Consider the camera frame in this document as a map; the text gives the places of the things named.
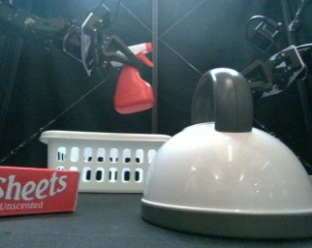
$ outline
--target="basket slot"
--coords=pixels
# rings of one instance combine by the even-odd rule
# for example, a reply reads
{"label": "basket slot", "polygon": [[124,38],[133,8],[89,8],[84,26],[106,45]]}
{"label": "basket slot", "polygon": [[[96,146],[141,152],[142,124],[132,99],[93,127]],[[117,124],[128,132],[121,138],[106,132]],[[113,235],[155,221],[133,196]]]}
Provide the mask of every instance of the basket slot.
{"label": "basket slot", "polygon": [[137,164],[142,163],[142,150],[141,149],[136,150],[136,163]]}
{"label": "basket slot", "polygon": [[89,182],[92,178],[92,170],[90,167],[82,168],[82,175],[81,175],[82,181]]}
{"label": "basket slot", "polygon": [[100,163],[105,161],[105,149],[104,148],[97,149],[97,161]]}
{"label": "basket slot", "polygon": [[109,162],[117,163],[117,161],[118,161],[118,150],[117,148],[110,148],[109,149]]}
{"label": "basket slot", "polygon": [[57,160],[63,161],[65,160],[65,155],[66,155],[66,148],[59,146],[57,150]]}
{"label": "basket slot", "polygon": [[136,168],[134,171],[134,181],[136,182],[141,182],[142,180],[142,169],[141,168]]}
{"label": "basket slot", "polygon": [[69,170],[70,171],[77,171],[77,167],[70,167]]}
{"label": "basket slot", "polygon": [[90,162],[92,161],[92,158],[93,158],[93,150],[90,147],[86,147],[84,149],[84,161],[85,162]]}
{"label": "basket slot", "polygon": [[78,161],[78,147],[70,148],[69,160],[70,160],[70,162]]}
{"label": "basket slot", "polygon": [[125,148],[122,150],[122,162],[128,164],[130,162],[130,149]]}
{"label": "basket slot", "polygon": [[96,182],[102,182],[104,180],[104,168],[98,167],[96,170]]}
{"label": "basket slot", "polygon": [[130,180],[130,169],[129,168],[122,168],[121,170],[121,181],[122,182],[129,182]]}
{"label": "basket slot", "polygon": [[117,181],[117,169],[116,168],[110,168],[108,170],[108,181],[109,182],[116,182]]}

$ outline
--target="black kettle handle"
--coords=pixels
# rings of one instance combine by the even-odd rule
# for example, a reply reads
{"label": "black kettle handle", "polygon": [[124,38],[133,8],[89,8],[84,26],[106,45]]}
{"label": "black kettle handle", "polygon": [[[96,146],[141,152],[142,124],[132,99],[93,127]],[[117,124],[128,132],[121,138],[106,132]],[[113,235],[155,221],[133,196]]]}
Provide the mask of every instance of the black kettle handle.
{"label": "black kettle handle", "polygon": [[196,85],[191,104],[191,124],[213,122],[219,132],[244,133],[252,129],[252,93],[236,71],[207,71]]}

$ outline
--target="white basket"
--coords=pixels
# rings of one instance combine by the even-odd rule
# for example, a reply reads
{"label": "white basket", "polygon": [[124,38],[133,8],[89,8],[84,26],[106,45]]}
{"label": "white basket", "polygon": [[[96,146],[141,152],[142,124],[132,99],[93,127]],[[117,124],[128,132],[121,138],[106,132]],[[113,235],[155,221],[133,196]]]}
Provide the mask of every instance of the white basket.
{"label": "white basket", "polygon": [[78,192],[141,193],[163,135],[46,131],[47,168],[80,171]]}

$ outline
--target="black cable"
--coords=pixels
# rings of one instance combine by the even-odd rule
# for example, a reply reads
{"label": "black cable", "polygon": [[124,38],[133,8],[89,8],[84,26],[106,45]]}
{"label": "black cable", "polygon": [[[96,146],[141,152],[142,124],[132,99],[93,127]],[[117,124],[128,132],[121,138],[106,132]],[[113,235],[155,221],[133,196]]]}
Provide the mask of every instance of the black cable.
{"label": "black cable", "polygon": [[117,16],[120,3],[121,3],[121,0],[117,0],[117,3],[116,3],[116,7],[114,7],[114,11],[113,11],[113,15],[112,15],[110,21],[113,21],[113,19],[114,19],[116,16]]}
{"label": "black cable", "polygon": [[307,53],[307,50],[312,49],[312,44],[303,44],[295,47],[296,51],[299,52],[300,58],[304,62],[304,76],[302,80],[306,79],[307,74],[312,74],[312,52]]}
{"label": "black cable", "polygon": [[295,14],[294,14],[294,18],[292,18],[291,23],[288,25],[290,32],[296,31],[299,26],[300,26],[299,17],[302,15],[302,11],[303,11],[307,3],[310,3],[310,0],[300,0],[300,2],[299,2],[299,5],[296,7],[296,11],[295,11]]}

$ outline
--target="black curtain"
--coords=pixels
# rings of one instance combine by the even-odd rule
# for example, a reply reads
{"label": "black curtain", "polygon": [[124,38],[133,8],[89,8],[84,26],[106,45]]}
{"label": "black curtain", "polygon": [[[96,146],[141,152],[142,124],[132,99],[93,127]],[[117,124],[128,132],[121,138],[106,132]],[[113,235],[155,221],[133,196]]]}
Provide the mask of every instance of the black curtain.
{"label": "black curtain", "polygon": [[[292,34],[296,45],[312,43],[308,2],[300,15],[300,28]],[[96,0],[33,0],[30,10],[42,17],[82,19],[97,3]],[[110,7],[114,1],[104,3]],[[157,133],[172,136],[189,125],[192,94],[207,70],[224,67],[240,72],[255,59],[270,57],[248,44],[246,23],[256,15],[284,22],[284,11],[292,16],[299,1],[287,1],[286,10],[282,3],[274,0],[157,1]],[[118,35],[128,46],[153,39],[152,4],[150,0],[121,1],[116,20],[105,32]],[[11,56],[2,56],[3,44],[13,40],[9,34],[3,34],[2,39],[0,64],[6,64]],[[279,48],[288,44],[290,39],[283,34]],[[150,110],[118,114],[112,105],[116,82],[97,86],[102,76],[88,77],[80,62],[59,49],[43,49],[23,39],[15,72],[7,107],[0,107],[6,114],[5,121],[0,122],[0,160],[53,120],[47,130],[150,133]],[[141,76],[152,83],[149,68],[141,68]],[[280,139],[312,173],[312,118],[304,119],[304,108],[312,116],[312,76],[303,83],[303,103],[296,83],[282,94],[254,102],[254,126]],[[6,86],[1,81],[0,85],[2,96]],[[2,164],[46,167],[46,145],[33,139]]]}

